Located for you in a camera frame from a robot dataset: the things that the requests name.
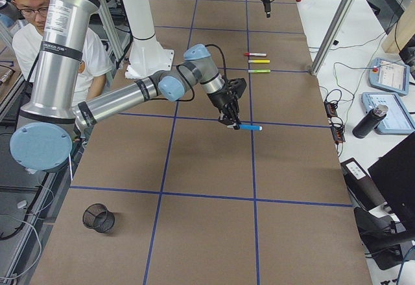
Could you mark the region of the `wooden board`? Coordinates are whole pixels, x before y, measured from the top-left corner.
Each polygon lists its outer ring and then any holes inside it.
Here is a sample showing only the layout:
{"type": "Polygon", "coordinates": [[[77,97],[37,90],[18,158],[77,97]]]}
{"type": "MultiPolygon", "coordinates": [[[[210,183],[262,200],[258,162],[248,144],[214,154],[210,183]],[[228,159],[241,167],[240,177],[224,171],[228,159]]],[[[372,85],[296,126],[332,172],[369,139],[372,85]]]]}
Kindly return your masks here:
{"type": "Polygon", "coordinates": [[[382,43],[382,49],[385,53],[399,53],[413,37],[414,6],[414,0],[412,0],[382,43]]]}

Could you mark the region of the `black box with label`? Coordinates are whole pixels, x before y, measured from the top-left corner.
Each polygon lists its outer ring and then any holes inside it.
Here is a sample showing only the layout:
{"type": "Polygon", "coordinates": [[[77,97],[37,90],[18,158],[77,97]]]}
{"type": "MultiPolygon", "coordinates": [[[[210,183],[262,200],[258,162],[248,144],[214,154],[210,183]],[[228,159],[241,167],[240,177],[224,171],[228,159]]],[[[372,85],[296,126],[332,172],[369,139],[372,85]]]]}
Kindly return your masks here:
{"type": "Polygon", "coordinates": [[[353,157],[340,166],[346,186],[362,207],[371,210],[386,203],[370,175],[353,157]]]}

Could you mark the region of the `near black mesh pen cup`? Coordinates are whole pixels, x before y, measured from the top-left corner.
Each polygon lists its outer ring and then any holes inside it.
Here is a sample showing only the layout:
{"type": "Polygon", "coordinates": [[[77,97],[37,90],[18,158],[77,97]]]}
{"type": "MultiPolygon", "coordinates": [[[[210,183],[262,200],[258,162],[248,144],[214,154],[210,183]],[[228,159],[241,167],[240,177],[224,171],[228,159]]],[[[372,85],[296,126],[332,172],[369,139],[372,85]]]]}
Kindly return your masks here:
{"type": "Polygon", "coordinates": [[[115,224],[115,216],[101,203],[90,205],[82,215],[82,223],[98,233],[109,232],[115,224]]]}

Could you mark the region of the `orange black adapter far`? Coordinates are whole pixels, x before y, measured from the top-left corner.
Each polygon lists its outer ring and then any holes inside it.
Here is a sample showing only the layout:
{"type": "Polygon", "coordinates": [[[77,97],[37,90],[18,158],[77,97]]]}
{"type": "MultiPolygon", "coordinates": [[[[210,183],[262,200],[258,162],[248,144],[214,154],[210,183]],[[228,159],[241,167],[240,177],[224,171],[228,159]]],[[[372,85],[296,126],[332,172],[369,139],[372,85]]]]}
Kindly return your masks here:
{"type": "Polygon", "coordinates": [[[325,108],[326,115],[327,115],[328,118],[338,116],[337,107],[338,107],[338,105],[334,102],[328,102],[328,101],[324,102],[324,108],[325,108]]]}

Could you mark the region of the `yellow highlighter pen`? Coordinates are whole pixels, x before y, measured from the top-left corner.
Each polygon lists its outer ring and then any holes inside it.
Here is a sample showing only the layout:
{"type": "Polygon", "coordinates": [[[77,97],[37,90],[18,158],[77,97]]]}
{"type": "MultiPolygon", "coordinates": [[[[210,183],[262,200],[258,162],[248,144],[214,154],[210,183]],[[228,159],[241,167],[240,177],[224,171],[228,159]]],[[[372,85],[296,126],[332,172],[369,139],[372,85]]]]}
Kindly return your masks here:
{"type": "Polygon", "coordinates": [[[248,60],[248,63],[266,64],[270,63],[270,60],[248,60]]]}

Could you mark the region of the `blue highlighter pen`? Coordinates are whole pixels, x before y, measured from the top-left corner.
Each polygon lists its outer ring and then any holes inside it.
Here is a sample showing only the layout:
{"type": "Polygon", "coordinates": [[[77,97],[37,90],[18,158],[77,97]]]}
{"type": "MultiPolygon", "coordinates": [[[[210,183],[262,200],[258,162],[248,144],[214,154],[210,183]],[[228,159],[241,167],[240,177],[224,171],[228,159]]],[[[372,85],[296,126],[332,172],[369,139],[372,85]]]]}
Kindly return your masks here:
{"type": "Polygon", "coordinates": [[[261,126],[249,125],[249,124],[232,124],[232,125],[227,125],[227,128],[232,128],[234,130],[252,130],[252,131],[261,131],[263,129],[261,126]]]}

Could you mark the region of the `orange black adapter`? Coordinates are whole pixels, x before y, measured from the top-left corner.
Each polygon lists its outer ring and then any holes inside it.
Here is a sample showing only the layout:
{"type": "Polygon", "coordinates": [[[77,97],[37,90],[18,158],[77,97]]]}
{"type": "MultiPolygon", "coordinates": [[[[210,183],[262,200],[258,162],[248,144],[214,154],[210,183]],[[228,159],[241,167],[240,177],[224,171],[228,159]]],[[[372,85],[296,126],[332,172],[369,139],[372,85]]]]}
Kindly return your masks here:
{"type": "Polygon", "coordinates": [[[334,102],[328,102],[328,101],[324,102],[324,108],[325,108],[326,115],[327,115],[328,118],[338,116],[337,107],[338,107],[338,105],[334,102]]]}
{"type": "Polygon", "coordinates": [[[336,124],[332,125],[331,133],[332,133],[335,144],[342,144],[346,142],[344,138],[344,127],[343,126],[336,125],[336,124]]]}

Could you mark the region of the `black monitor stand base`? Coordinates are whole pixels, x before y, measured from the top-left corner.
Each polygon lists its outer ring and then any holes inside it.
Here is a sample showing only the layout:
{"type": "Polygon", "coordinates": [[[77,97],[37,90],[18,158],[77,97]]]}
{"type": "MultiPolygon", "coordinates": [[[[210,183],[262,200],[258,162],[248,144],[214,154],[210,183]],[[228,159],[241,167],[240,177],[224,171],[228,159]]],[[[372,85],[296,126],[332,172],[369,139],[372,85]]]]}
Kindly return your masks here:
{"type": "Polygon", "coordinates": [[[353,211],[360,238],[378,268],[400,264],[414,241],[414,228],[395,222],[391,216],[378,218],[360,207],[353,211]]]}

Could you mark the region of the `teach pendant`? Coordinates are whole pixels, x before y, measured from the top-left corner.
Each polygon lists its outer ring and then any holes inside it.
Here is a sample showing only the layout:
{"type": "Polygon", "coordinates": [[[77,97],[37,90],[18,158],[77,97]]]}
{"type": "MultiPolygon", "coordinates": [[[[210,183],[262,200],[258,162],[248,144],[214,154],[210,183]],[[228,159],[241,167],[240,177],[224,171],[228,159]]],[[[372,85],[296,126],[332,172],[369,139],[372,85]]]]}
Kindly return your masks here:
{"type": "Polygon", "coordinates": [[[375,58],[368,79],[372,87],[406,96],[409,93],[410,67],[397,61],[375,58]]]}
{"type": "Polygon", "coordinates": [[[365,112],[382,104],[388,107],[386,117],[375,131],[381,135],[409,135],[414,132],[414,120],[400,96],[395,92],[363,92],[361,101],[365,112]]]}

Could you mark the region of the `green highlighter pen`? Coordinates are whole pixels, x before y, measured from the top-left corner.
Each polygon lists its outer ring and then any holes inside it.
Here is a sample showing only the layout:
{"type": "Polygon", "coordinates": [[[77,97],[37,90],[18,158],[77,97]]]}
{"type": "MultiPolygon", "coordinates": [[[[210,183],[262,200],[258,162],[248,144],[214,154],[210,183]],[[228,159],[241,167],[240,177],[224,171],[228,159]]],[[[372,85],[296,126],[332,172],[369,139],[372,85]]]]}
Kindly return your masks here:
{"type": "Polygon", "coordinates": [[[270,73],[270,69],[249,69],[249,73],[270,73]]]}

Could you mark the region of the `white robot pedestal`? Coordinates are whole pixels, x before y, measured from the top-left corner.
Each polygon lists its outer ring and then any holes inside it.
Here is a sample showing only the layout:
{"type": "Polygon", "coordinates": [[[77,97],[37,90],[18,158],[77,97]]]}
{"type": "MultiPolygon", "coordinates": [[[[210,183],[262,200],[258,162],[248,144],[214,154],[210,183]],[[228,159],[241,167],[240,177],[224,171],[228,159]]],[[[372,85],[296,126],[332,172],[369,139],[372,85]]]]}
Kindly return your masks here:
{"type": "Polygon", "coordinates": [[[174,51],[164,49],[157,40],[149,0],[122,0],[133,37],[128,67],[128,79],[144,78],[172,67],[174,51]]]}

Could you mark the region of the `black monitor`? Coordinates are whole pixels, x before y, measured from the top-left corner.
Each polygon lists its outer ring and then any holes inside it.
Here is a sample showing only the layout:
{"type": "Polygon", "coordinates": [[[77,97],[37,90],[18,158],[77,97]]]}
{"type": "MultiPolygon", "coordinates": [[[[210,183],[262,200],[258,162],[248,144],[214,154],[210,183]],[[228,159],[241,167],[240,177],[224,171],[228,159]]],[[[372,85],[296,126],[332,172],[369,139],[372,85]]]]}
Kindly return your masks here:
{"type": "Polygon", "coordinates": [[[369,169],[370,176],[394,214],[414,228],[414,134],[411,133],[369,169]]]}

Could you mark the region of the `near teach pendant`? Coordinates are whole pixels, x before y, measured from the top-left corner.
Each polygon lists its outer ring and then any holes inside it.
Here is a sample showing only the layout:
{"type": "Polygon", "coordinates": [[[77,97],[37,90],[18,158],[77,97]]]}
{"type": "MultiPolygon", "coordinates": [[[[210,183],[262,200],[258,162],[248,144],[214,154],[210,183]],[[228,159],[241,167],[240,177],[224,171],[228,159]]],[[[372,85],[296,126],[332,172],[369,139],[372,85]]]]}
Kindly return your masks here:
{"type": "Polygon", "coordinates": [[[414,132],[414,120],[400,96],[395,92],[363,92],[361,101],[365,112],[382,104],[388,107],[386,117],[375,131],[381,135],[409,135],[414,132]]]}

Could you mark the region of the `man in white shirt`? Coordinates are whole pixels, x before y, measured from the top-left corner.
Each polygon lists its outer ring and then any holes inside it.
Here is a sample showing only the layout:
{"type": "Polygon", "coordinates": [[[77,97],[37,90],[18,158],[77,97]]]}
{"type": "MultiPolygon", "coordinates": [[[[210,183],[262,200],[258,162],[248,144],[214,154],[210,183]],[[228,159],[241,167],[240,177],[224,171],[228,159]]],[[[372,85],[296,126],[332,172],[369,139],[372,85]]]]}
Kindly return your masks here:
{"type": "Polygon", "coordinates": [[[65,108],[102,94],[112,63],[89,17],[99,0],[12,0],[28,24],[12,46],[25,78],[34,82],[31,103],[65,108]]]}

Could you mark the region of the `black water bottle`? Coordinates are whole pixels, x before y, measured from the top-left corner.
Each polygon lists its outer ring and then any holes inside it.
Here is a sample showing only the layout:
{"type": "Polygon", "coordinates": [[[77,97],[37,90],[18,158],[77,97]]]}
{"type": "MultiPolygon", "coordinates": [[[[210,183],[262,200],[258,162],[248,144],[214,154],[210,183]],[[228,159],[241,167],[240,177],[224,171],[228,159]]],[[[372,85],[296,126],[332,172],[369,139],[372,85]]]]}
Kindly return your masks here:
{"type": "Polygon", "coordinates": [[[354,127],[352,134],[359,139],[365,138],[386,117],[388,106],[379,104],[371,109],[363,119],[354,127]]]}

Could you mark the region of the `aluminium frame post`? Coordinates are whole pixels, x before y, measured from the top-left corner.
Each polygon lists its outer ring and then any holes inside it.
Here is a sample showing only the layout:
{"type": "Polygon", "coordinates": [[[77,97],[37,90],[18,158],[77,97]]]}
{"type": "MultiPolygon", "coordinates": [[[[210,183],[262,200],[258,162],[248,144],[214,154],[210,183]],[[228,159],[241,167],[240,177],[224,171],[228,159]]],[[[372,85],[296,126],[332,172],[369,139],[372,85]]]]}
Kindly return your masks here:
{"type": "Polygon", "coordinates": [[[330,48],[334,44],[334,40],[336,39],[336,36],[338,32],[340,31],[340,28],[346,16],[348,15],[353,3],[354,3],[354,0],[341,0],[340,1],[340,4],[338,5],[335,15],[333,16],[333,19],[331,20],[331,23],[326,32],[326,35],[324,36],[322,40],[320,48],[309,70],[309,73],[311,75],[316,76],[318,74],[326,56],[328,55],[330,48]]]}

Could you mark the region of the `far teach pendant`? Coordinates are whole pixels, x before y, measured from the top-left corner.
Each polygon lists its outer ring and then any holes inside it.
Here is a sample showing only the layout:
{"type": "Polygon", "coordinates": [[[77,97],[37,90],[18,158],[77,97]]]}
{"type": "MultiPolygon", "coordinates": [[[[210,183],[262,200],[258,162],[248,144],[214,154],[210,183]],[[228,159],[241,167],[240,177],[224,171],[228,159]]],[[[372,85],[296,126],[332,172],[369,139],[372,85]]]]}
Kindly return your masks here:
{"type": "Polygon", "coordinates": [[[410,67],[397,61],[375,58],[368,79],[372,87],[406,96],[409,93],[410,67]]]}

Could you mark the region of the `red capped white marker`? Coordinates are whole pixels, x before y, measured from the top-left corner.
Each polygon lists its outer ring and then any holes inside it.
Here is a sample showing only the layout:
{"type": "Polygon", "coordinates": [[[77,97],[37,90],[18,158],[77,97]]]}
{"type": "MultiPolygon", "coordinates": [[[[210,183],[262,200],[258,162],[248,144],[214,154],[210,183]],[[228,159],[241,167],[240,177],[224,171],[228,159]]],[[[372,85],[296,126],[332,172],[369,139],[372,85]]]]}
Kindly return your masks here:
{"type": "Polygon", "coordinates": [[[245,56],[257,56],[257,57],[266,57],[267,53],[261,53],[261,52],[246,52],[244,53],[245,56]]]}

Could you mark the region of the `orange black adapter near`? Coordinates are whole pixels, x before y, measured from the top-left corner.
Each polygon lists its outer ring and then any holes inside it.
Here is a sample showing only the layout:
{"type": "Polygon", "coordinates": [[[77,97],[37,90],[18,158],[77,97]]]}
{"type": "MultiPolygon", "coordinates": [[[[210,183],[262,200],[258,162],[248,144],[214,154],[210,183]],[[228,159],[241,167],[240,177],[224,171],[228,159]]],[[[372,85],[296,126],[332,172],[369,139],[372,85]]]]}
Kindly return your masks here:
{"type": "Polygon", "coordinates": [[[346,142],[344,138],[344,127],[343,126],[336,125],[336,124],[332,125],[331,133],[332,133],[335,144],[342,144],[346,142]]]}

